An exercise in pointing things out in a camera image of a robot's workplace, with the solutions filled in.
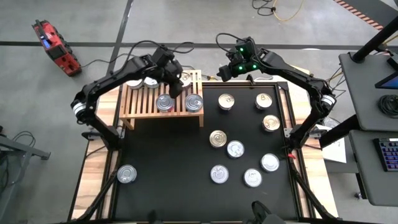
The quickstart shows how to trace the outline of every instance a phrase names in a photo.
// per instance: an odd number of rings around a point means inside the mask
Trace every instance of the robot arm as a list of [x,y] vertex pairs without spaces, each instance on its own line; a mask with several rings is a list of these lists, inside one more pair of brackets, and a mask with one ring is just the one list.
[[120,147],[120,138],[114,127],[105,125],[95,115],[98,98],[126,81],[146,77],[168,84],[170,96],[176,98],[182,92],[181,73],[182,67],[177,60],[174,60],[174,54],[165,47],[158,47],[153,55],[133,57],[127,60],[120,70],[110,72],[105,77],[85,85],[76,94],[70,106],[78,124],[94,127],[101,133],[105,146],[109,150],[115,150]]
[[224,82],[232,77],[260,70],[262,73],[278,75],[307,90],[310,97],[311,113],[301,125],[296,125],[290,132],[289,150],[300,149],[309,137],[310,130],[319,121],[329,115],[336,103],[326,81],[313,78],[284,62],[281,56],[266,49],[257,49],[250,37],[237,40],[235,48],[226,56],[231,61],[219,68],[217,75]]

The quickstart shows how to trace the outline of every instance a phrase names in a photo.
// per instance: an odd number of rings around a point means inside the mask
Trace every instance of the metal can lid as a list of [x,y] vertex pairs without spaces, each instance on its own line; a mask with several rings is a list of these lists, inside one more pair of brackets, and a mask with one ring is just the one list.
[[264,119],[262,120],[262,123],[267,129],[271,131],[275,131],[280,126],[279,119],[274,115],[265,116]]
[[226,150],[231,157],[239,158],[244,153],[244,146],[240,141],[234,140],[228,143]]
[[267,153],[261,158],[261,166],[266,171],[275,171],[279,168],[279,159],[272,153]]
[[185,99],[185,107],[187,110],[200,110],[203,106],[203,98],[197,94],[190,94]]
[[218,103],[224,108],[230,108],[234,105],[235,99],[230,94],[225,93],[218,98]]
[[261,176],[260,172],[253,168],[248,169],[244,173],[243,178],[244,178],[244,182],[249,187],[258,187],[262,183],[262,176]]
[[169,94],[161,94],[156,99],[156,106],[159,110],[168,110],[174,106],[174,99]]
[[122,184],[134,181],[137,177],[137,170],[132,165],[123,165],[118,170],[118,180]]
[[149,78],[149,77],[146,77],[146,78],[144,79],[144,83],[145,83],[146,85],[149,85],[149,86],[157,85],[157,81],[154,80],[153,78]]
[[189,86],[189,84],[191,84],[192,82],[192,77],[190,74],[183,72],[181,73],[181,78],[180,78],[181,82],[182,82],[182,88],[185,88],[187,86]]
[[133,87],[133,88],[137,87],[137,86],[141,86],[142,85],[142,79],[127,81],[126,84],[129,87]]
[[216,130],[210,134],[210,144],[213,147],[223,147],[226,143],[226,134],[223,131]]
[[266,93],[260,93],[256,97],[256,103],[262,108],[267,108],[272,104],[272,98]]
[[228,180],[228,169],[223,165],[215,165],[211,168],[210,177],[216,184],[223,184]]

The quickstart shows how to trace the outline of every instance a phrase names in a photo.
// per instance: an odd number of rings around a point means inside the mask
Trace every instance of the red power tool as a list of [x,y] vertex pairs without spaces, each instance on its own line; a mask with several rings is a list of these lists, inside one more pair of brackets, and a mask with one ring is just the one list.
[[81,72],[81,65],[57,29],[48,21],[39,21],[32,25],[45,52],[70,77]]

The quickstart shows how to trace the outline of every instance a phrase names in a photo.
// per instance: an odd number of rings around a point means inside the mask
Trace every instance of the wooden rack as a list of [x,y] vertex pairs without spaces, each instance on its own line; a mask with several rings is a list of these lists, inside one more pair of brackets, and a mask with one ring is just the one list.
[[135,119],[198,116],[199,126],[203,127],[203,107],[196,113],[188,112],[185,109],[185,97],[189,94],[194,93],[203,97],[201,70],[188,70],[184,72],[191,75],[191,85],[183,90],[181,95],[175,99],[174,110],[168,113],[161,113],[156,107],[157,97],[169,92],[168,85],[165,86],[162,83],[158,88],[154,89],[145,86],[138,90],[132,90],[129,86],[123,84],[119,119],[130,130],[134,130]]

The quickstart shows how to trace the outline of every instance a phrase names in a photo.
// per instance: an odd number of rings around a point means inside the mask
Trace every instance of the white paper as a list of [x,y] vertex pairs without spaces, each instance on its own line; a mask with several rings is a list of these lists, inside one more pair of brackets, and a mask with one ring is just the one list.
[[[317,128],[321,130],[331,130],[331,128],[318,125]],[[346,148],[344,143],[344,138],[341,138],[327,147],[322,149],[322,154],[324,159],[328,159],[331,161],[347,163],[346,159]]]

